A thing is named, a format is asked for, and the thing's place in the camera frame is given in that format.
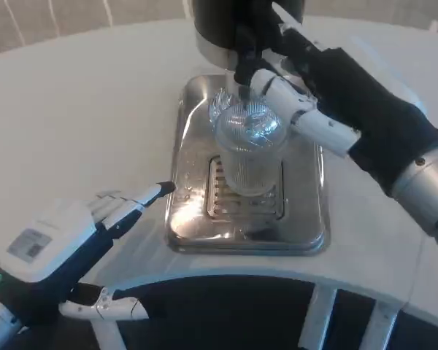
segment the white robotic hand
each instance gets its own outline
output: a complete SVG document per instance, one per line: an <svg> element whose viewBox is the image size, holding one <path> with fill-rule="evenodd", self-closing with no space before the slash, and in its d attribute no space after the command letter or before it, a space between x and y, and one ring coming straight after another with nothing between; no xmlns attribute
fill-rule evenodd
<svg viewBox="0 0 438 350"><path fill-rule="evenodd" d="M250 87L264 96L269 107L298 134L334 154L345 157L360 133L320 112L317 99L304 85L298 92L287 80L266 69L258 70Z"/></svg>
<svg viewBox="0 0 438 350"><path fill-rule="evenodd" d="M72 290L81 289L78 281L113 241L127 233L156 199L174 189L172 182L161 182L141 195L105 192L89 203L59 200L45 210L0 256L0 347L22 326L57 317L59 304Z"/></svg>

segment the black fingertip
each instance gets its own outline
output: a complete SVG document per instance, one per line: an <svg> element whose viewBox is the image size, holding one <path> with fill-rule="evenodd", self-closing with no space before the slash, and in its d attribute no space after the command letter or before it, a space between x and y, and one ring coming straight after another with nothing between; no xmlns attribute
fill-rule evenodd
<svg viewBox="0 0 438 350"><path fill-rule="evenodd" d="M161 191L158 197L164 197L175 191L175 183L172 181L158 182L158 184L161 186Z"/></svg>

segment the clear plastic cup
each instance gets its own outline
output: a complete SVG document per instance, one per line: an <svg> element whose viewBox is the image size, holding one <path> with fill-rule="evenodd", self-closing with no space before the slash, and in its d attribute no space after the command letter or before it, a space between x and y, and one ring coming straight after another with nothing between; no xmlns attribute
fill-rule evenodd
<svg viewBox="0 0 438 350"><path fill-rule="evenodd" d="M215 116L214 132L227 185L247 197L277 183L288 129L262 98L244 94Z"/></svg>

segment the gray floor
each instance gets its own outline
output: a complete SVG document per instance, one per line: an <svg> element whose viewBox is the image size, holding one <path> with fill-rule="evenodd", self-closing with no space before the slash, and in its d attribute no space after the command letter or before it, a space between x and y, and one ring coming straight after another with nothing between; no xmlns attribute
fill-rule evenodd
<svg viewBox="0 0 438 350"><path fill-rule="evenodd" d="M190 17L188 1L0 0L0 52L97 28ZM438 0L307 0L305 13L428 29L438 21Z"/></svg>

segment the drip tray grate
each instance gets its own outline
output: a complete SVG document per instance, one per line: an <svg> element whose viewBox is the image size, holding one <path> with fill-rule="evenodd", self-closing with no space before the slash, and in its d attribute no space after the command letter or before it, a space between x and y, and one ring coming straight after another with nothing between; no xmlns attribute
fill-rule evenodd
<svg viewBox="0 0 438 350"><path fill-rule="evenodd" d="M256 197L235 193L226 183L219 157L211 159L207 212L217 220L253 218L279 219L284 215L283 176L269 192Z"/></svg>

